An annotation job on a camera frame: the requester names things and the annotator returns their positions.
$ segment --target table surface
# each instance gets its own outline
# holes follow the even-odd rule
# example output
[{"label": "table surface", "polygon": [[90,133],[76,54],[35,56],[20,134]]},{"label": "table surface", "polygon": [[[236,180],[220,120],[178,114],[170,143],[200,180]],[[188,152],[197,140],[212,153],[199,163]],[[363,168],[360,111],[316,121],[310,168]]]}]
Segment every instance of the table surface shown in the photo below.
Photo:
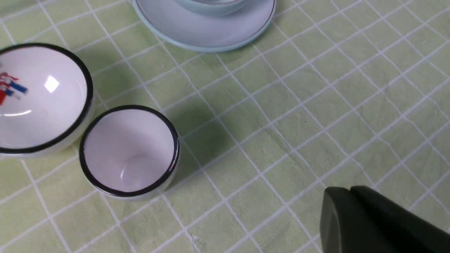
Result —
[{"label": "table surface", "polygon": [[0,252],[321,252],[331,185],[369,185],[449,231],[449,7],[279,0],[253,44],[199,54],[155,37],[127,0],[2,0],[0,46],[70,49],[93,76],[97,115],[155,108],[182,150],[149,202],[96,192],[79,142],[0,160]]}]

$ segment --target bowl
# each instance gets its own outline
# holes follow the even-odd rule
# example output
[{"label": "bowl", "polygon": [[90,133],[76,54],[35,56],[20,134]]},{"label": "bowl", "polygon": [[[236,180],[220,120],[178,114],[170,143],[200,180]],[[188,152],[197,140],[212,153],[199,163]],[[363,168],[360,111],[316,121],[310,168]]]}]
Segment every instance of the bowl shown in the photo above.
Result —
[{"label": "bowl", "polygon": [[205,16],[225,16],[241,9],[247,0],[175,0],[179,5]]},{"label": "bowl", "polygon": [[72,52],[43,43],[0,50],[0,156],[65,149],[89,125],[93,99],[89,71]]},{"label": "bowl", "polygon": [[173,179],[180,141],[171,122],[139,105],[110,109],[87,128],[80,164],[100,192],[123,200],[150,199]]}]

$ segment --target black rim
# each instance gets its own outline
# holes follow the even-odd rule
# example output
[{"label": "black rim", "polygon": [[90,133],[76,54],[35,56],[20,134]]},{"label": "black rim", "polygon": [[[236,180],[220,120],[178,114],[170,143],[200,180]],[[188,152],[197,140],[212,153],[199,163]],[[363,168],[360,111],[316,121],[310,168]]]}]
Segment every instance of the black rim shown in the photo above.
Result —
[{"label": "black rim", "polygon": [[3,153],[3,154],[35,153],[35,152],[47,149],[47,148],[59,143],[60,141],[64,140],[67,136],[72,134],[75,131],[75,129],[77,129],[81,125],[81,123],[84,121],[84,119],[86,118],[86,116],[89,112],[89,109],[92,105],[92,100],[94,98],[94,86],[92,84],[92,77],[90,76],[89,70],[87,69],[86,65],[81,61],[80,58],[78,58],[74,53],[72,53],[71,51],[69,51],[65,48],[59,47],[57,45],[46,44],[46,43],[26,43],[26,44],[13,45],[13,46],[4,48],[4,49],[0,50],[0,55],[14,51],[14,50],[30,48],[30,47],[43,47],[43,48],[51,49],[53,51],[57,51],[59,53],[64,54],[65,56],[69,57],[73,62],[75,62],[78,65],[78,67],[81,69],[81,71],[83,72],[83,75],[86,80],[86,87],[87,87],[86,102],[85,102],[85,105],[84,105],[80,115],[75,120],[75,122],[64,133],[62,133],[58,137],[56,137],[53,140],[50,140],[46,143],[43,143],[43,144],[40,144],[40,145],[34,146],[34,147],[29,147],[29,148],[9,149],[9,148],[0,147],[0,153]]},{"label": "black rim", "polygon": [[[106,185],[100,183],[92,175],[92,173],[90,172],[89,167],[86,163],[85,143],[86,143],[86,139],[89,137],[89,134],[92,131],[92,129],[97,125],[97,123],[100,122],[100,120],[103,117],[105,117],[108,114],[111,114],[113,112],[122,111],[122,110],[130,110],[130,109],[142,110],[142,111],[146,111],[146,112],[149,112],[149,113],[152,113],[152,114],[158,116],[158,118],[160,118],[166,124],[166,126],[169,128],[169,130],[172,134],[174,151],[173,151],[172,161],[171,161],[169,167],[167,168],[166,172],[158,180],[156,180],[156,182],[154,182],[150,186],[147,186],[147,187],[137,190],[137,191],[124,192],[124,191],[119,191],[119,190],[115,190],[115,189],[107,187]],[[155,190],[157,187],[162,185],[170,177],[170,175],[172,174],[172,172],[175,169],[176,164],[178,163],[179,156],[180,156],[180,140],[178,139],[178,134],[176,133],[176,130],[175,130],[174,126],[172,125],[172,123],[169,121],[169,119],[167,119],[164,115],[162,115],[157,110],[146,107],[146,106],[142,106],[142,105],[123,105],[123,106],[112,108],[112,109],[102,113],[88,126],[86,132],[83,134],[83,137],[81,138],[81,143],[80,143],[81,169],[83,170],[83,172],[84,172],[85,176],[87,177],[87,179],[89,180],[89,182],[91,182],[92,185],[97,187],[102,192],[112,195],[112,196],[117,196],[117,197],[128,197],[128,198],[135,197],[135,196],[143,195],[145,193]]]}]

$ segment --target red and blue design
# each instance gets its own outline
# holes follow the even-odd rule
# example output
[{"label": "red and blue design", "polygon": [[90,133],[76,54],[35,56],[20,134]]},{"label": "red and blue design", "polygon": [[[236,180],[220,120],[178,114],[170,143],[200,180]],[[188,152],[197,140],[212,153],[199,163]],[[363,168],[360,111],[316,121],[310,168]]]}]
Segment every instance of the red and blue design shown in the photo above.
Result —
[{"label": "red and blue design", "polygon": [[3,104],[7,97],[14,97],[20,99],[17,93],[26,94],[28,89],[17,83],[19,79],[8,75],[6,72],[0,73],[0,105]]}]

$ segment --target light blue saucer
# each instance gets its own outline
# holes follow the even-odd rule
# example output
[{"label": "light blue saucer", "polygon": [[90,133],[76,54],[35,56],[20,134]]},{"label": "light blue saucer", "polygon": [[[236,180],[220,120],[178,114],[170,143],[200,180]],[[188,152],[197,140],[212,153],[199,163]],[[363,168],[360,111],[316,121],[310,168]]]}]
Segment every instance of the light blue saucer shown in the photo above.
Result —
[{"label": "light blue saucer", "polygon": [[165,41],[192,51],[217,53],[245,46],[272,20],[277,0],[248,0],[239,11],[222,17],[202,16],[175,0],[132,0],[146,26]]}]

